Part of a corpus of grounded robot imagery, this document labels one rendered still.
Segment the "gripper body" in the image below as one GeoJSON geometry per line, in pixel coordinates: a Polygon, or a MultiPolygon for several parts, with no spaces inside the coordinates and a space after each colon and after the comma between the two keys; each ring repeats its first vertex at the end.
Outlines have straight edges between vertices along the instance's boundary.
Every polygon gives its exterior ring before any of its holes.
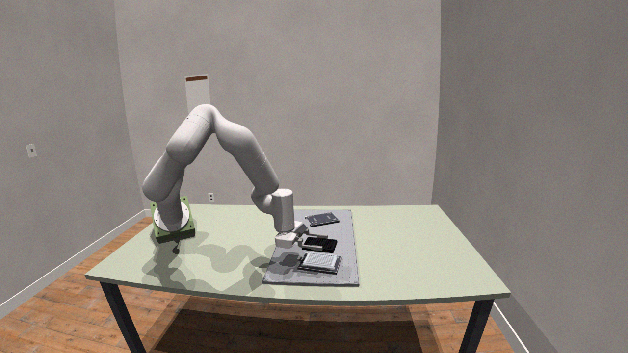
{"type": "MultiPolygon", "coordinates": [[[[296,227],[301,224],[301,222],[294,222],[296,227]]],[[[278,234],[275,236],[276,247],[290,249],[296,243],[295,239],[297,234],[299,234],[298,231],[276,231],[278,232],[278,234]]]]}

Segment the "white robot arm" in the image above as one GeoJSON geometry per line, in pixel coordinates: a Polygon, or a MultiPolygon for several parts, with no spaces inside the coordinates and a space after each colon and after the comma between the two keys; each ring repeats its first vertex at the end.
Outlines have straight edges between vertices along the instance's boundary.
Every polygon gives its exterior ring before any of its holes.
{"type": "Polygon", "coordinates": [[[252,132],[223,118],[210,104],[199,105],[190,112],[143,182],[143,194],[157,204],[156,225],[171,232],[187,224],[190,213],[180,199],[184,169],[197,158],[213,133],[253,183],[253,203],[261,212],[273,215],[274,228],[300,234],[307,230],[311,224],[307,219],[295,226],[292,191],[278,189],[277,175],[252,132]]]}

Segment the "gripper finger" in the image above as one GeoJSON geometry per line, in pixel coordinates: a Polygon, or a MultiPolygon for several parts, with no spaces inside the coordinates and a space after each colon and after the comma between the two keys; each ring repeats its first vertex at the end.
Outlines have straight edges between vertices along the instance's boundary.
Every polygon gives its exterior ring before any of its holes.
{"type": "Polygon", "coordinates": [[[303,243],[303,238],[299,238],[300,234],[297,234],[295,241],[298,243],[298,246],[301,248],[307,248],[307,249],[311,249],[311,250],[315,250],[315,251],[322,251],[323,247],[322,246],[315,246],[315,245],[306,245],[306,244],[302,244],[303,243]]]}
{"type": "MultiPolygon", "coordinates": [[[[300,233],[299,233],[299,234],[300,234],[300,233]]],[[[328,234],[314,234],[314,233],[310,233],[310,232],[309,232],[309,228],[308,228],[307,230],[305,230],[302,234],[300,234],[300,237],[301,237],[301,235],[303,235],[303,234],[312,235],[312,236],[317,236],[317,238],[325,238],[325,239],[328,239],[328,234]]]]}

